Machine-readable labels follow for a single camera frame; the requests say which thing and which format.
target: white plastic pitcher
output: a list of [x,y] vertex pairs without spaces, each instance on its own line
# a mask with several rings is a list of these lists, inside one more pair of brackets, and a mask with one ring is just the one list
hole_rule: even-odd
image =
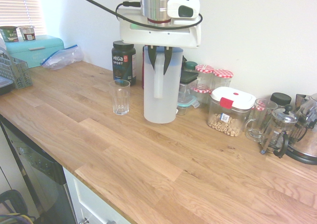
[[173,48],[172,59],[164,72],[164,47],[157,47],[155,70],[148,47],[144,48],[144,117],[153,123],[169,123],[176,118],[183,50]]

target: red clip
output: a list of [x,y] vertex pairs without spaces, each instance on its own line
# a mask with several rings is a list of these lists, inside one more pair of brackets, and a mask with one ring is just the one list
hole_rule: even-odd
[[225,109],[231,109],[232,108],[233,101],[226,98],[220,99],[220,106],[222,106]]

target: ziplock bag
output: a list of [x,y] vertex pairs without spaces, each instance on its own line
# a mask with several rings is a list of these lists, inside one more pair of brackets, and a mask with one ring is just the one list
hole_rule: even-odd
[[41,63],[41,66],[47,69],[56,70],[77,61],[81,61],[84,54],[78,45],[59,50],[51,54],[46,60]]

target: white wall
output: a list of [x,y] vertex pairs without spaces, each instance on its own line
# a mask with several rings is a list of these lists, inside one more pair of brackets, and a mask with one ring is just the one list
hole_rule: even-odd
[[[47,30],[111,69],[117,19],[83,0],[41,0]],[[120,0],[96,0],[115,9]],[[231,87],[265,97],[317,93],[317,0],[200,0],[202,44],[187,59],[234,72]],[[141,65],[141,46],[137,46]]]

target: green jar lid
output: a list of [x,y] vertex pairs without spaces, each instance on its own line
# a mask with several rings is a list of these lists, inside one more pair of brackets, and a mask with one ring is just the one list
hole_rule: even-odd
[[198,65],[196,62],[187,61],[187,62],[185,63],[185,68],[186,68],[186,69],[195,70],[196,65]]

